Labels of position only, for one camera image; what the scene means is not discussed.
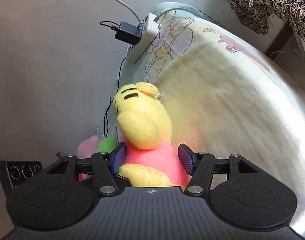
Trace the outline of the green plush toy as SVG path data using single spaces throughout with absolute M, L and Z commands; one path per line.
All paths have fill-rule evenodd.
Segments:
M 118 145 L 116 137 L 109 135 L 103 139 L 97 146 L 97 152 L 111 152 Z

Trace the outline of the yellow tiger plush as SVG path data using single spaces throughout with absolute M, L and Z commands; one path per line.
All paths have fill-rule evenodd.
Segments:
M 172 124 L 159 90 L 151 83 L 124 85 L 114 97 L 114 113 L 127 146 L 119 175 L 135 187 L 185 188 L 190 176 L 171 144 Z

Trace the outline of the pink plush bear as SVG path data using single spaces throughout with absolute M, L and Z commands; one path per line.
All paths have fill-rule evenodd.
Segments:
M 89 139 L 84 140 L 80 143 L 80 145 L 77 148 L 77 157 L 79 159 L 88 159 L 90 158 L 94 153 L 97 153 L 97 145 L 100 143 L 99 137 L 96 135 L 93 135 Z

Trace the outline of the green cartoon bed sheet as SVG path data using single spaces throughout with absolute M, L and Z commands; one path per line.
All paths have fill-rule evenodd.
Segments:
M 243 155 L 298 198 L 305 236 L 305 94 L 277 64 L 197 9 L 158 4 L 159 34 L 116 86 L 150 82 L 172 122 L 172 145 L 218 158 Z

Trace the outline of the black power adapter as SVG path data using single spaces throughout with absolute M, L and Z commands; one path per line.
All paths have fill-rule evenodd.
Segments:
M 141 40 L 142 29 L 127 22 L 121 22 L 115 33 L 115 39 L 136 45 Z

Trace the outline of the white power strip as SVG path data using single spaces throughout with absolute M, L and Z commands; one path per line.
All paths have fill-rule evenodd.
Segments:
M 142 22 L 140 29 L 142 31 L 141 39 L 136 45 L 129 45 L 126 61 L 135 63 L 141 55 L 146 51 L 148 46 L 156 38 L 159 33 L 161 25 L 157 15 L 149 13 L 145 20 Z

